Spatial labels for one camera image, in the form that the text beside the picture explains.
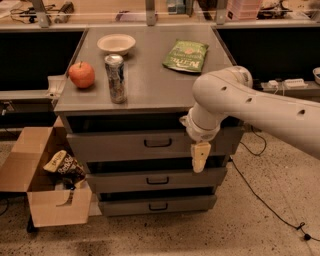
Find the open cardboard box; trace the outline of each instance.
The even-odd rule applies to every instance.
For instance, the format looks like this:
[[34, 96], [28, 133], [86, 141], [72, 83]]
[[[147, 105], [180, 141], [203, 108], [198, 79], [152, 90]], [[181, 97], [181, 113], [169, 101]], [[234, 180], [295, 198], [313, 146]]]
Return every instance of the open cardboard box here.
[[92, 198], [88, 184], [73, 192], [55, 190], [56, 177], [43, 170], [65, 145], [66, 133], [59, 119], [53, 127], [26, 127], [0, 169], [0, 191], [27, 193], [35, 227], [88, 221]]

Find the floor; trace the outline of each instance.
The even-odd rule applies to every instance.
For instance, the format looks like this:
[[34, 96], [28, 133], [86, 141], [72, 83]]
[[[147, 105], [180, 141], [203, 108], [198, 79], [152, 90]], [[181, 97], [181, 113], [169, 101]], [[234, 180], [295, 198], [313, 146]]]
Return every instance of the floor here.
[[[0, 165], [14, 137], [0, 133]], [[10, 198], [0, 216], [0, 255], [174, 255], [250, 256], [320, 255], [320, 242], [303, 240], [294, 227], [320, 239], [319, 161], [259, 133], [267, 141], [261, 156], [240, 144], [233, 156], [253, 190], [283, 220], [280, 221], [248, 188], [230, 163], [208, 212], [172, 213], [107, 218], [90, 217], [85, 225], [41, 228], [27, 233], [29, 217], [23, 197]], [[251, 132], [242, 142], [252, 151], [263, 141]], [[5, 202], [0, 202], [0, 213]]]

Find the aluminum can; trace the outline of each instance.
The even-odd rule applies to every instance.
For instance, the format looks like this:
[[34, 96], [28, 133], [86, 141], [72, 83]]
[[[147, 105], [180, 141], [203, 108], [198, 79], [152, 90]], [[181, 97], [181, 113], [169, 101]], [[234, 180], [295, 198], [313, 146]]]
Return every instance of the aluminum can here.
[[109, 91], [113, 103], [123, 103], [127, 100], [124, 80], [124, 61], [118, 54], [110, 54], [104, 59], [108, 75]]

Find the gray countertop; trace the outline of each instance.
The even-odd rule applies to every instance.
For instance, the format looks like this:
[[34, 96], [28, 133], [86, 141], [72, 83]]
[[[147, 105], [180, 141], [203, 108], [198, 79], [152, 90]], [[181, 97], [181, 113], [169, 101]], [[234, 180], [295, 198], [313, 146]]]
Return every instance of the gray countertop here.
[[[136, 39], [136, 46], [124, 57], [128, 100], [123, 104], [114, 104], [110, 100], [104, 54], [97, 47], [97, 41], [102, 36], [114, 33], [128, 34]], [[93, 66], [95, 84], [80, 90], [68, 79], [55, 112], [119, 113], [189, 109], [194, 103], [192, 85], [199, 74], [181, 73], [162, 66], [176, 39], [209, 45], [202, 73], [232, 65], [207, 24], [90, 27], [76, 61], [86, 61]]]

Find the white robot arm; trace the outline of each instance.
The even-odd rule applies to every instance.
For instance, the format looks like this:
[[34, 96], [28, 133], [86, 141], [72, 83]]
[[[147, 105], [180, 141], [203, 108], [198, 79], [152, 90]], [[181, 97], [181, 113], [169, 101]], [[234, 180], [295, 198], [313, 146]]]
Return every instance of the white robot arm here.
[[195, 172], [210, 151], [208, 141], [228, 116], [243, 120], [320, 159], [320, 103], [251, 89], [250, 72], [240, 66], [200, 76], [193, 86], [195, 105], [180, 119], [196, 142], [191, 147]]

